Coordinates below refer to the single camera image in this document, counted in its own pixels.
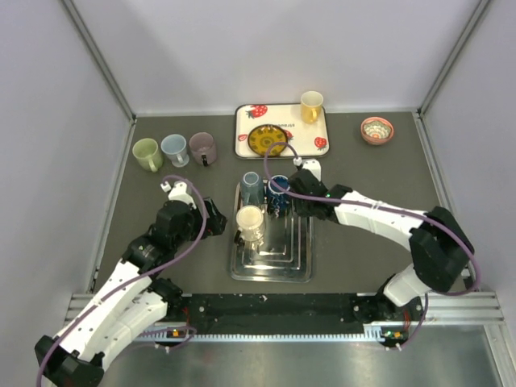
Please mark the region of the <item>metal tray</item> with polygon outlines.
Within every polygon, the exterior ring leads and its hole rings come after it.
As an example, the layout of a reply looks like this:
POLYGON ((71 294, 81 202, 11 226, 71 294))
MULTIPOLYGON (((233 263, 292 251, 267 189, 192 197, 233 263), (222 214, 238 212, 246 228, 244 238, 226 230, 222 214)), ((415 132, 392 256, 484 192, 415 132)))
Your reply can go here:
POLYGON ((231 277, 239 281, 305 283, 312 277, 313 219, 294 213, 293 206, 281 217, 261 206, 264 234, 256 241, 245 241, 233 223, 230 254, 231 277))

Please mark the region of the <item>pink patterned bowl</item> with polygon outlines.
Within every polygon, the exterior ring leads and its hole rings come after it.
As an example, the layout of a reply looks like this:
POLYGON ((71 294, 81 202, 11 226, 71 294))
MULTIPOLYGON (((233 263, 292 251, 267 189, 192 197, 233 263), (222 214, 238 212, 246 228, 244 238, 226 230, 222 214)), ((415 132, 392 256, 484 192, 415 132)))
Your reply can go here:
POLYGON ((371 145, 382 145, 389 142, 394 136, 391 122, 381 117, 366 118, 360 125, 360 134, 363 140, 371 145))

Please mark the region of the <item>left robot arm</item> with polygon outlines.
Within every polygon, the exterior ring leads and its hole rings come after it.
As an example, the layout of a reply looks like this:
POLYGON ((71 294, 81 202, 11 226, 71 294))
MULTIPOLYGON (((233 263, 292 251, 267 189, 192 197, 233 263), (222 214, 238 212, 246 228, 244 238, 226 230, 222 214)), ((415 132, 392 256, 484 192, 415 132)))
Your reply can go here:
POLYGON ((39 339, 36 384, 48 379, 55 386, 99 385, 113 361, 145 329, 181 314, 181 291, 160 277, 164 267, 186 255, 179 250, 184 243, 193 247, 221 235, 226 224, 211 198, 199 206, 166 202, 77 317, 54 336, 39 339))

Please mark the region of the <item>yellow mug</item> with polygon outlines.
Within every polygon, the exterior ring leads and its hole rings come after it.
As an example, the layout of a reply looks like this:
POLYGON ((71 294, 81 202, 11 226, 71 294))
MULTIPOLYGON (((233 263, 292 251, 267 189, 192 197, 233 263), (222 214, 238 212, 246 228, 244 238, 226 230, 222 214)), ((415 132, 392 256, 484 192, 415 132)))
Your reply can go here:
POLYGON ((304 123, 315 123, 323 108, 323 95, 317 91, 306 91, 301 96, 301 117, 304 123))

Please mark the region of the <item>strawberry serving tray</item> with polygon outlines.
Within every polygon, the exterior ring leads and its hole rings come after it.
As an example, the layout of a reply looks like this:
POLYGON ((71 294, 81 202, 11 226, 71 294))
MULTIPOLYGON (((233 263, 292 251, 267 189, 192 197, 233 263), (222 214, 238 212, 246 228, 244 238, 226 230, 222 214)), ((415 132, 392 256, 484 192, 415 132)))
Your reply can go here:
POLYGON ((235 110, 235 154, 244 159, 262 159, 249 145, 249 135, 258 126, 272 124, 288 136, 301 157, 322 157, 330 149, 325 110, 315 123, 305 123, 299 104, 242 105, 235 110))

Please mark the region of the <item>purple mug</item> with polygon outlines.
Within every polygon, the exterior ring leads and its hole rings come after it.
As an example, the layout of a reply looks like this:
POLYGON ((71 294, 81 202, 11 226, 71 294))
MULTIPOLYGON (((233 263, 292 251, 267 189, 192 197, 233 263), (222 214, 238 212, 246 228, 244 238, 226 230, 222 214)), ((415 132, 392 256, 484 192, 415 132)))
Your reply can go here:
POLYGON ((198 132, 189 140, 189 148, 193 158, 207 167, 217 160, 217 147, 214 137, 207 132, 198 132))

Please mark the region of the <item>dark blue mug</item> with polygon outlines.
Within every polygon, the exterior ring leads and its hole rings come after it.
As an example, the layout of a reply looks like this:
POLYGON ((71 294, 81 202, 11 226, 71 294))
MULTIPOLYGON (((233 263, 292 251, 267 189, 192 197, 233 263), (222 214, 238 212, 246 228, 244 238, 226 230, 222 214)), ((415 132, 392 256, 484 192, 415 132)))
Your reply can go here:
POLYGON ((278 189, 278 186, 289 191, 288 178, 284 175, 275 175, 266 185, 267 213, 275 218, 286 216, 290 207, 290 196, 278 189))

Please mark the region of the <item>yellow patterned plate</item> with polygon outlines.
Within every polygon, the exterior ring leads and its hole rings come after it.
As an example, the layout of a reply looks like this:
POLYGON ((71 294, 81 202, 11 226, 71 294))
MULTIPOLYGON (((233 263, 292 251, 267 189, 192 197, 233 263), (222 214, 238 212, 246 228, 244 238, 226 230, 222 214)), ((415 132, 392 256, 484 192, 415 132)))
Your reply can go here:
POLYGON ((248 134, 248 146, 258 156, 264 156, 269 150, 269 157, 278 157, 286 148, 289 138, 279 126, 259 125, 248 134))

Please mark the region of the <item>light blue white mug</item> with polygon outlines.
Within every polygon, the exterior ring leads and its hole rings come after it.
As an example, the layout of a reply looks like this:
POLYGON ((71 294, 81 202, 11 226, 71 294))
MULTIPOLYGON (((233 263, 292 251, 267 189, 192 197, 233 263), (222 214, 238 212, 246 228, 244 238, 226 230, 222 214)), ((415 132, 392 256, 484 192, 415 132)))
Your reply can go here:
POLYGON ((176 168, 185 167, 189 163, 186 138, 179 134, 166 136, 160 143, 161 151, 176 168))

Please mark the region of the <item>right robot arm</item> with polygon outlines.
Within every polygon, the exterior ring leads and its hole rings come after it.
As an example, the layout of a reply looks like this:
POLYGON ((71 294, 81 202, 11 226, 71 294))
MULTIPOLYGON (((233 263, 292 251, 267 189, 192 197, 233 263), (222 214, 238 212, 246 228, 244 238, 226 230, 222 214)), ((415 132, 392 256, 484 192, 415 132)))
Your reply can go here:
POLYGON ((444 207, 406 210, 344 185, 328 189, 308 169, 299 169, 288 184, 297 214, 369 231, 410 253, 412 263, 377 292, 377 311, 384 318, 396 318, 406 304, 430 291, 448 292, 474 256, 473 245, 444 207))

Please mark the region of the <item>aluminium frame rail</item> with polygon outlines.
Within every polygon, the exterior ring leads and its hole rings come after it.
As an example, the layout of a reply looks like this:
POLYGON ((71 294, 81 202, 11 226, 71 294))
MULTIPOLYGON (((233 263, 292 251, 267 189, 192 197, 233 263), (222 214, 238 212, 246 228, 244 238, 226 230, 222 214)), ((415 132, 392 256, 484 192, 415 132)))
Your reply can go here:
MULTIPOLYGON (((88 296, 74 296, 67 322, 72 322, 87 306, 88 296)), ((366 323, 361 333, 322 335, 199 335, 188 323, 160 320, 144 330, 133 342, 176 344, 193 339, 198 342, 372 342, 397 344, 408 340, 416 327, 477 326, 497 324, 503 320, 496 296, 492 293, 470 293, 447 297, 429 293, 415 298, 406 306, 385 308, 384 319, 366 323)))

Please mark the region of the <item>grey blue mug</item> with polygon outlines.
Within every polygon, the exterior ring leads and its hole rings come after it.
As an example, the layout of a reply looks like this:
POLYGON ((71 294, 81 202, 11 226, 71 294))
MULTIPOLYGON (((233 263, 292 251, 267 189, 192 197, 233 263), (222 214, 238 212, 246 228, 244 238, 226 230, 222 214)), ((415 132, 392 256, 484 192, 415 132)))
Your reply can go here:
POLYGON ((240 195, 244 206, 261 206, 264 203, 264 182, 253 171, 243 175, 240 182, 240 195))

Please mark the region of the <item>cream mug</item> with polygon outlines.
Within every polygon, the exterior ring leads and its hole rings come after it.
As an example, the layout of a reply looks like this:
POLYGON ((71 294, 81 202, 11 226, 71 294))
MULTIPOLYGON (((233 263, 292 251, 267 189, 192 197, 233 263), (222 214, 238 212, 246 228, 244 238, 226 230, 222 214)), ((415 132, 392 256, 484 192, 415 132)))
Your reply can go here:
POLYGON ((255 242, 265 233, 264 214, 258 206, 244 206, 236 214, 237 231, 244 241, 255 242))

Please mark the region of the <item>green mug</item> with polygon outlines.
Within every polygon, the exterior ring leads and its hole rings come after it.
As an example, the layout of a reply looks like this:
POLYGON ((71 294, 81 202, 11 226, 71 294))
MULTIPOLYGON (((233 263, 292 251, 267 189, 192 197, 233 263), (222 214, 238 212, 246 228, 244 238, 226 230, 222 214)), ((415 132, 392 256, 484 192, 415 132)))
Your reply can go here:
POLYGON ((138 140, 132 147, 132 155, 144 170, 152 173, 156 173, 164 162, 159 144, 151 138, 138 140))

